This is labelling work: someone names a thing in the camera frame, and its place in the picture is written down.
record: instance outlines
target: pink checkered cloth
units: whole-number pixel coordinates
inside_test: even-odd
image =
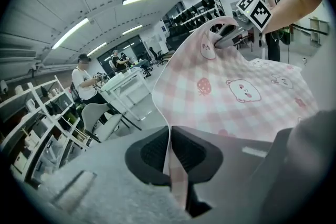
[[[262,59],[247,61],[233,46],[216,49],[213,44],[220,36],[209,31],[215,24],[237,22],[220,17],[194,31],[153,89],[153,101],[170,126],[272,142],[278,131],[317,112],[301,68]],[[181,191],[177,199],[183,203],[187,175],[173,157],[170,161],[173,185],[177,193]]]

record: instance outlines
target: person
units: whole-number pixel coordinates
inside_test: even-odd
[[[276,6],[275,0],[262,0],[269,9],[273,9]],[[267,50],[268,50],[268,60],[280,61],[280,47],[279,47],[279,32],[272,31],[265,34]]]
[[[74,83],[75,89],[78,92],[79,98],[85,104],[106,104],[107,101],[103,96],[96,90],[95,85],[99,82],[99,78],[93,79],[88,73],[87,69],[89,67],[89,58],[86,54],[81,54],[77,60],[77,67],[72,71],[72,82]],[[104,115],[100,117],[100,121],[105,124],[107,119]]]
[[[131,61],[130,61],[130,58],[129,57],[127,57],[126,56],[126,54],[124,54],[123,52],[121,53],[121,57],[120,57],[120,60],[122,60],[122,61],[125,61],[125,60],[129,60],[127,63],[126,63],[126,65],[128,66],[128,67],[131,67]]]
[[[273,17],[263,33],[269,33],[297,22],[312,13],[321,2],[322,0],[281,0],[271,10]]]
[[[125,73],[127,71],[127,66],[125,65],[129,59],[121,61],[118,57],[118,50],[113,51],[112,62],[116,68],[117,72]]]

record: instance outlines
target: floor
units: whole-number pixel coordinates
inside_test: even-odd
[[[160,76],[164,66],[153,66],[153,71],[150,71],[151,76],[146,78],[146,82],[148,83],[151,89],[154,88],[154,85]],[[139,116],[140,121],[137,121],[130,113],[127,113],[125,116],[136,124],[139,128],[143,130],[152,129],[160,126],[165,126],[166,121],[160,112],[156,109],[153,101],[152,95],[148,94],[144,99],[142,99],[139,103],[132,107],[132,112]],[[133,133],[137,130],[133,125],[129,124],[129,129],[123,124],[119,124],[119,129],[113,133],[110,137],[111,139],[125,136]]]
[[[289,63],[291,65],[304,68],[305,63],[303,61],[303,58],[306,58],[306,60],[309,61],[318,50],[318,47],[310,42],[309,36],[297,30],[295,30],[293,39],[294,40],[289,46],[284,45],[282,42],[280,42],[280,61],[288,63],[289,60]],[[267,46],[265,46],[264,48],[266,50],[265,55],[267,59]],[[241,48],[239,49],[239,51],[247,60],[261,58],[262,55],[262,48],[259,48],[258,45],[254,45],[253,51],[251,51],[251,47]],[[153,68],[153,71],[151,71],[152,76],[146,78],[146,81],[151,89],[154,88],[155,82],[160,76],[164,66],[157,67],[156,65],[154,65]],[[135,114],[137,114],[141,120],[137,121],[129,113],[126,114],[126,117],[128,117],[133,123],[135,123],[143,130],[166,125],[165,119],[154,106],[151,94],[148,94],[131,110]],[[130,128],[128,129],[126,126],[120,123],[119,129],[115,131],[110,138],[113,139],[125,136],[136,130],[137,129],[132,125],[130,125]]]

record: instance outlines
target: bear print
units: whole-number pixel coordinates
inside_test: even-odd
[[[269,64],[262,61],[261,59],[253,59],[252,61],[249,62],[249,64],[253,67],[263,67],[263,66],[268,66]]]
[[[201,55],[208,60],[213,60],[216,58],[216,53],[214,51],[213,45],[209,41],[209,38],[206,35],[203,35],[201,47]]]
[[[276,80],[271,80],[273,84],[282,85],[286,88],[293,89],[293,84],[289,78],[286,78],[286,77],[283,77],[277,74],[272,75],[272,77],[276,79]]]
[[[226,84],[229,85],[231,92],[240,103],[260,101],[261,96],[258,90],[248,81],[244,79],[227,80]]]

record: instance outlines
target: white chair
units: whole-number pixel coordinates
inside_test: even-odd
[[[120,121],[129,128],[129,126],[121,119],[122,114],[115,114],[108,119],[105,124],[101,124],[98,128],[93,130],[99,118],[109,109],[107,104],[91,103],[86,105],[82,111],[85,133],[97,142],[103,142],[108,139]]]

